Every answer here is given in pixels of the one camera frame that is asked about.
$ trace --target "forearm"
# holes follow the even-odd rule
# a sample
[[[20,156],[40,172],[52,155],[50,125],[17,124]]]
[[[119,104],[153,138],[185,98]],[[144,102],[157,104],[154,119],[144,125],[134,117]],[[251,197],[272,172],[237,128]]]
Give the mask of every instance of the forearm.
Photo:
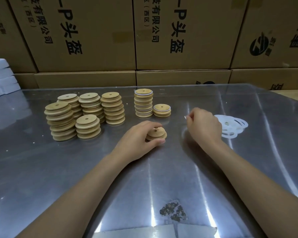
[[[113,154],[104,157],[17,237],[82,237],[101,199],[126,165],[124,159],[114,158]]]
[[[225,143],[204,148],[223,170],[269,238],[298,237],[298,198],[238,156]]]

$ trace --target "person's left hand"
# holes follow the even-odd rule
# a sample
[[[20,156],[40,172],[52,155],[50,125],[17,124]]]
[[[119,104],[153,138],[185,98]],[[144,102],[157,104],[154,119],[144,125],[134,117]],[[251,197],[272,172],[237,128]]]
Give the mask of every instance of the person's left hand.
[[[163,144],[165,139],[154,139],[146,142],[147,133],[153,128],[161,127],[160,123],[141,122],[129,129],[117,143],[111,154],[126,159],[128,163],[140,159],[154,147]]]

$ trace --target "stack of wooden discs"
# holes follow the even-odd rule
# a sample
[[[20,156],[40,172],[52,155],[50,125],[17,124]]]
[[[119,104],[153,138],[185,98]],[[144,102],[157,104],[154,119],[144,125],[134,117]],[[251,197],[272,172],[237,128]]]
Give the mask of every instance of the stack of wooden discs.
[[[96,115],[100,123],[105,122],[105,114],[101,106],[100,96],[97,93],[86,93],[79,97],[79,102],[83,107],[84,115]]]
[[[153,114],[159,118],[166,118],[171,115],[171,107],[167,104],[156,104],[153,107]]]
[[[107,124],[116,125],[125,121],[125,109],[118,92],[104,93],[100,100],[104,107]]]
[[[76,120],[76,132],[80,139],[90,139],[99,135],[101,128],[96,115],[84,115]]]
[[[139,118],[152,116],[153,91],[147,88],[135,90],[134,104],[136,115]]]
[[[44,114],[50,125],[51,135],[56,141],[64,141],[76,136],[74,112],[67,102],[51,103],[45,107]]]
[[[154,139],[166,139],[167,132],[163,127],[154,128],[153,130],[149,131],[146,140],[154,140]]]
[[[57,97],[57,102],[67,102],[72,106],[72,111],[74,113],[74,119],[78,119],[83,115],[82,107],[79,103],[79,97],[77,94],[64,94]]]

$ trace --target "stainless steel tabletop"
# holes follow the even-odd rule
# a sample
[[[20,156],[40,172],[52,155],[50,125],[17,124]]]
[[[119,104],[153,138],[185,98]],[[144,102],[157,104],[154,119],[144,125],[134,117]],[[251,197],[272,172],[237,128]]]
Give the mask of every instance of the stainless steel tabletop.
[[[251,85],[155,86],[164,145],[127,166],[89,224],[94,232],[185,223],[217,227],[217,238],[265,237],[223,172],[195,144],[184,116],[193,107],[246,120],[232,140],[239,155],[298,196],[298,101]],[[135,87],[23,90],[0,96],[0,238],[12,238],[90,171],[133,125]],[[91,140],[53,141],[44,107],[66,93],[117,91],[126,121],[102,124]]]

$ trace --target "brown cardboard box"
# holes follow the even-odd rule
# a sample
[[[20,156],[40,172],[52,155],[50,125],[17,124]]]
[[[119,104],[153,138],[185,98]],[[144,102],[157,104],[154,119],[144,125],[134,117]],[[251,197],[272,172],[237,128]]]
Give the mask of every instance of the brown cardboard box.
[[[36,72],[31,54],[6,0],[0,0],[0,58],[6,59],[15,73]]]
[[[250,0],[231,68],[298,68],[298,0]]]
[[[20,88],[22,89],[34,89],[39,88],[36,83],[34,73],[33,74],[14,74],[18,81]]]
[[[298,89],[298,68],[233,69],[229,83],[250,83],[268,90]]]
[[[229,68],[247,0],[133,2],[137,69]]]
[[[135,86],[135,71],[38,73],[39,88],[85,88]]]
[[[40,72],[133,70],[131,0],[9,0]]]
[[[137,71],[137,85],[185,85],[228,83],[230,70],[151,70]]]

